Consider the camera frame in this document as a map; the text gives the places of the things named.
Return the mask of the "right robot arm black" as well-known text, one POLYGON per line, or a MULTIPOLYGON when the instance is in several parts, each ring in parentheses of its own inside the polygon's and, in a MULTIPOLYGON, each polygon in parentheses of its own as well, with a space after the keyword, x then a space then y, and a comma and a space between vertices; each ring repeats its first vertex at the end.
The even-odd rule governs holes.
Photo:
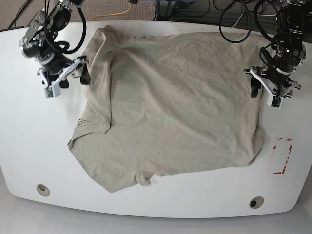
POLYGON ((87 24, 81 6, 82 0, 59 0, 49 12, 48 4, 39 16, 30 23, 25 36, 20 40, 19 46, 27 58, 35 58, 41 65, 37 75, 46 89, 52 86, 68 88, 67 76, 73 73, 74 77, 80 78, 82 85, 90 84, 90 75, 87 69, 86 56, 71 60, 69 54, 77 52, 84 43, 87 24), (82 21, 82 34, 79 43, 73 49, 66 41, 55 41, 58 32, 63 30, 69 23, 72 8, 75 7, 82 21))

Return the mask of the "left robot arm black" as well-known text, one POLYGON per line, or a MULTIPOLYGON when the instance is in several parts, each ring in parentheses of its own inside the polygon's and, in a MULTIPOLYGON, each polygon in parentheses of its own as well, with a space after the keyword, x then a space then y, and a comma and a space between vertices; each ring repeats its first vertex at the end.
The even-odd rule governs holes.
POLYGON ((251 97, 255 98, 258 91, 264 87, 273 98, 292 96, 292 89, 301 89, 301 85, 289 78, 306 58, 303 44, 306 16, 309 14, 306 0, 283 0, 282 6, 276 12, 278 23, 277 34, 270 37, 260 25, 257 14, 258 8, 264 3, 260 0, 253 9, 254 23, 270 43, 262 47, 259 52, 261 59, 265 59, 264 67, 253 67, 245 72, 251 78, 251 97))

